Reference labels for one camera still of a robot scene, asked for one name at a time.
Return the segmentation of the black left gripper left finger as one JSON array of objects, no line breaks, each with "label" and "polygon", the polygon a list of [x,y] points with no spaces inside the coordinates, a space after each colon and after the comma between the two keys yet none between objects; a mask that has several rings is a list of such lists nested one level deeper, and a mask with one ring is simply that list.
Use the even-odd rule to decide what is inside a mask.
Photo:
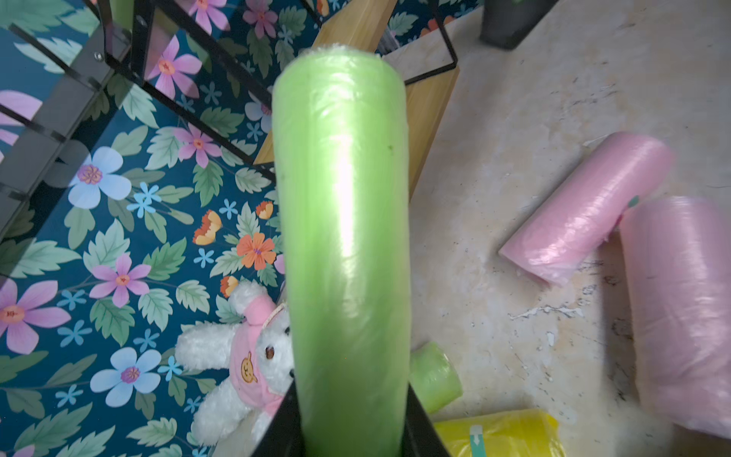
[{"label": "black left gripper left finger", "polygon": [[296,384],[292,383],[252,457],[301,457],[303,434]]}]

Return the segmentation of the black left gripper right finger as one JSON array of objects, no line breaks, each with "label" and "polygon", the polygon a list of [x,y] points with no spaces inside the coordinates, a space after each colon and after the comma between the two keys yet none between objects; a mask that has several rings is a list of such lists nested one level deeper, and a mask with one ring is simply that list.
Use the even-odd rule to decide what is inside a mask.
[{"label": "black left gripper right finger", "polygon": [[449,457],[412,386],[407,392],[403,457]]}]

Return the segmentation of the green trash bag roll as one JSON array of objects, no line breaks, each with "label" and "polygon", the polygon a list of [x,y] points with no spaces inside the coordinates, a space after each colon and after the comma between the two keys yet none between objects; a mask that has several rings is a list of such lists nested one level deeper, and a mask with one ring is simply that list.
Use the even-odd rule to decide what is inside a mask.
[{"label": "green trash bag roll", "polygon": [[309,456],[397,456],[411,332],[407,135],[384,121],[374,152],[344,171],[306,156],[273,108],[272,135],[297,162],[275,165],[295,384]]},{"label": "green trash bag roll", "polygon": [[464,393],[458,372],[435,342],[411,354],[409,369],[409,383],[427,414],[437,413]]}]

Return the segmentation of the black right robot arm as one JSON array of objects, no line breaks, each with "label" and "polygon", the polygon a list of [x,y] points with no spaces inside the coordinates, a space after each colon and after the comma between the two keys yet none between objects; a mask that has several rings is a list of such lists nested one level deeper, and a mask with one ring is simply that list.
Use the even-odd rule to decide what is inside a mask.
[{"label": "black right robot arm", "polygon": [[500,50],[515,50],[558,0],[485,0],[480,39]]}]

